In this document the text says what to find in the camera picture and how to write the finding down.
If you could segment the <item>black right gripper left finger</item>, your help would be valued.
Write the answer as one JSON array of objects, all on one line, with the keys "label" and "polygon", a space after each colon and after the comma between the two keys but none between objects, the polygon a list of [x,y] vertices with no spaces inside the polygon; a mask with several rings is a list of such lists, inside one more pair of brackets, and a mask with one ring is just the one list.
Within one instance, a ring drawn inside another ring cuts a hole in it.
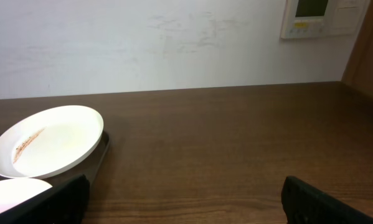
[{"label": "black right gripper left finger", "polygon": [[0,213],[0,224],[80,224],[89,198],[89,180],[76,175]]}]

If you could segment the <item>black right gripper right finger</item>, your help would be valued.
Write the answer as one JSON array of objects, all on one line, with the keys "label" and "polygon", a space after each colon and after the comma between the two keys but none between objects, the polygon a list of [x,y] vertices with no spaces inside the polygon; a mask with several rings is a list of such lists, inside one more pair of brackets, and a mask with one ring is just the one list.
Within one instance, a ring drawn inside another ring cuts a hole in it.
[{"label": "black right gripper right finger", "polygon": [[288,224],[373,224],[373,218],[295,176],[286,177],[281,203]]}]

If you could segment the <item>white plate with brown streak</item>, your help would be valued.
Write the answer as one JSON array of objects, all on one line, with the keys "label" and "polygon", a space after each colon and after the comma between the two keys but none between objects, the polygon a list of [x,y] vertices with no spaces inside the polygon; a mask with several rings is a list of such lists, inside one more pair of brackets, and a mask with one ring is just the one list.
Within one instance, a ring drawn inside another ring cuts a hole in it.
[{"label": "white plate with brown streak", "polygon": [[0,135],[0,176],[44,179],[85,160],[103,134],[101,114],[68,105],[33,114]]}]

